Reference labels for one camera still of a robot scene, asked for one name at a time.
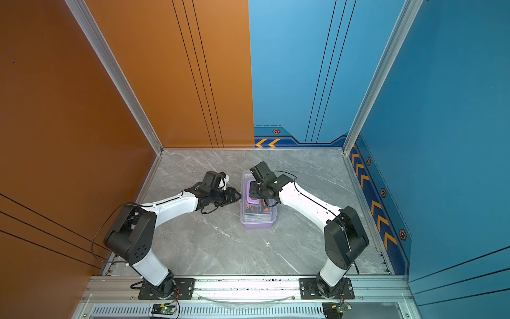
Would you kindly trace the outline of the clear toolbox lid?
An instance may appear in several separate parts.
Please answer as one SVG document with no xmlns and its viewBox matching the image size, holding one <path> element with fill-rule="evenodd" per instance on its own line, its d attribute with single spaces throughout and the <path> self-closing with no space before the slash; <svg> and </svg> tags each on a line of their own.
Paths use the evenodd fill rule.
<svg viewBox="0 0 510 319">
<path fill-rule="evenodd" d="M 240 220 L 268 221 L 277 219 L 278 212 L 274 200 L 250 198 L 250 182 L 255 181 L 250 171 L 243 171 L 241 175 Z"/>
</svg>

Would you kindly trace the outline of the purple toolbox base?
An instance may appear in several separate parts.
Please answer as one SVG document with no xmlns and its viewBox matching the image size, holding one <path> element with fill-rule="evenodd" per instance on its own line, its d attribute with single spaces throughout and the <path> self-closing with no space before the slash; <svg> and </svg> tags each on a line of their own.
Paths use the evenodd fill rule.
<svg viewBox="0 0 510 319">
<path fill-rule="evenodd" d="M 273 227 L 276 220 L 276 218 L 268 221 L 244 221 L 241 219 L 240 222 L 245 229 L 266 229 Z"/>
</svg>

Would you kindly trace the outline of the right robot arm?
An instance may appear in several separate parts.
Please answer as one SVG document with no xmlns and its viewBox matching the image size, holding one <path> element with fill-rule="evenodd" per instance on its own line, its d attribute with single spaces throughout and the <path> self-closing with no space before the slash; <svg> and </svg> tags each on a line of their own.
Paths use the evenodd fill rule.
<svg viewBox="0 0 510 319">
<path fill-rule="evenodd" d="M 346 274 L 369 246 L 370 240 L 359 214 L 350 207 L 337 207 L 312 195 L 286 174 L 276 175 L 266 162 L 250 169 L 250 197 L 274 200 L 308 218 L 324 233 L 327 260 L 316 276 L 318 294 L 339 299 L 348 287 Z"/>
</svg>

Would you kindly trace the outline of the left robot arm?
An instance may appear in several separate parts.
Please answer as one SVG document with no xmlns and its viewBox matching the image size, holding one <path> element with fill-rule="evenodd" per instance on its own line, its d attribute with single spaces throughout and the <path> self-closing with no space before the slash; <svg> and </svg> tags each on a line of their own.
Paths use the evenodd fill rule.
<svg viewBox="0 0 510 319">
<path fill-rule="evenodd" d="M 153 203 L 125 203 L 120 206 L 104 245 L 124 259 L 139 275 L 142 284 L 158 299 L 168 299 L 177 290 L 173 273 L 152 250 L 155 230 L 181 215 L 213 205 L 216 209 L 239 202 L 242 195 L 227 186 L 228 175 L 208 171 L 201 182 L 180 194 Z"/>
</svg>

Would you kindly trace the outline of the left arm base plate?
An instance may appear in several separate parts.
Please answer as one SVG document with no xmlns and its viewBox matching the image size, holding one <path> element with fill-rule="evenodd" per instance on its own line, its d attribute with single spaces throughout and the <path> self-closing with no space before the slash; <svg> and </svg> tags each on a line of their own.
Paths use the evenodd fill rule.
<svg viewBox="0 0 510 319">
<path fill-rule="evenodd" d="M 191 300 L 195 288 L 194 278 L 166 279 L 159 286 L 143 280 L 139 290 L 139 300 Z"/>
</svg>

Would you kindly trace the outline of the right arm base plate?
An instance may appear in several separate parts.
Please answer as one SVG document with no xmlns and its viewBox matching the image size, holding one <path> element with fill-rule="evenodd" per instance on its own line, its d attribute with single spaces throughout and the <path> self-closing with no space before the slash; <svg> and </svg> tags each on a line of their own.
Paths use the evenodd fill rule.
<svg viewBox="0 0 510 319">
<path fill-rule="evenodd" d="M 344 299 L 355 298 L 352 282 L 347 277 L 342 277 L 335 286 L 329 286 L 323 279 L 301 278 L 299 279 L 300 294 L 303 300 L 319 299 Z"/>
</svg>

